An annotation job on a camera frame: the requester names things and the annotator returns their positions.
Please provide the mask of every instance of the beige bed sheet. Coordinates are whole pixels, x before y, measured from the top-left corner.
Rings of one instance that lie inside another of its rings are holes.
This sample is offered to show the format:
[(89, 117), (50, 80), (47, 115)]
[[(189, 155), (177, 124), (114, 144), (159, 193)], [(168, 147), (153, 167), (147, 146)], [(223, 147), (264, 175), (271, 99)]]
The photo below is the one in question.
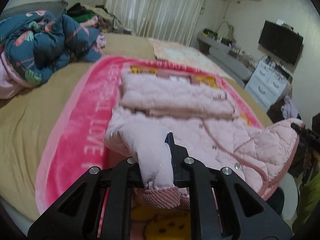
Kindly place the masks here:
[[(104, 55), (154, 59), (145, 38), (106, 34)], [(11, 100), (0, 100), (0, 195), (31, 220), (39, 217), (35, 202), (36, 172), (47, 138), (73, 88), (91, 63), (72, 63), (32, 91), (24, 90)], [(239, 92), (257, 117), (268, 126), (268, 116), (235, 82)]]

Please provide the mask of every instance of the curtain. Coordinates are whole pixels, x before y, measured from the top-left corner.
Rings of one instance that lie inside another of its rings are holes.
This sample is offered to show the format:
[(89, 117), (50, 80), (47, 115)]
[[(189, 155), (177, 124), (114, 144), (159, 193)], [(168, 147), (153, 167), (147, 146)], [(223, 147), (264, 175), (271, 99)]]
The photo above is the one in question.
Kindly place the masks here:
[(107, 0), (107, 10), (137, 36), (189, 45), (204, 0)]

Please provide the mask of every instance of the television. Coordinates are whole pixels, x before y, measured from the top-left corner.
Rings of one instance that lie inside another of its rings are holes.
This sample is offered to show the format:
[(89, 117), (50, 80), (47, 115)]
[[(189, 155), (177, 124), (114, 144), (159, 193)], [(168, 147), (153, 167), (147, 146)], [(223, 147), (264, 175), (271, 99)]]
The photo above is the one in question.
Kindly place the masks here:
[(302, 49), (302, 41), (303, 37), (292, 30), (265, 21), (259, 44), (295, 65)]

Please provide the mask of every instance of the teal quilt with flowers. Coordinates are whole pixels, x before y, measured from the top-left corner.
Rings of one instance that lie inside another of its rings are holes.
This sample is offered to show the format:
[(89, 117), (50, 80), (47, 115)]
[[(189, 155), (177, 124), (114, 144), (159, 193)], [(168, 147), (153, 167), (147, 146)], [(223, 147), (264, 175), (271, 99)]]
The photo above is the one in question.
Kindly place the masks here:
[(46, 83), (70, 60), (95, 62), (99, 30), (82, 27), (66, 14), (40, 10), (17, 14), (0, 22), (0, 53), (28, 83)]

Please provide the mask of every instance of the silver bolt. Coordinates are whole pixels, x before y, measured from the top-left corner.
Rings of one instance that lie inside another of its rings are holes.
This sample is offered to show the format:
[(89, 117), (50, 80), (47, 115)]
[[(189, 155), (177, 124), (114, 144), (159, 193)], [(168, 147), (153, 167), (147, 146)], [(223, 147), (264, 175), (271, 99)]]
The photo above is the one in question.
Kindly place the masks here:
[(228, 168), (228, 167), (224, 167), (224, 168), (222, 169), (222, 172), (223, 172), (224, 174), (226, 174), (226, 175), (230, 175), (230, 174), (232, 173), (232, 170), (231, 170), (230, 168)]
[(99, 168), (98, 167), (92, 167), (89, 170), (90, 174), (97, 174), (99, 172)]
[(187, 158), (184, 159), (184, 162), (187, 163), (187, 164), (192, 164), (192, 163), (195, 162), (195, 160), (192, 159), (191, 157), (187, 157)]
[(127, 162), (129, 164), (134, 164), (134, 163), (136, 163), (136, 160), (133, 157), (130, 157), (129, 159), (127, 159)]

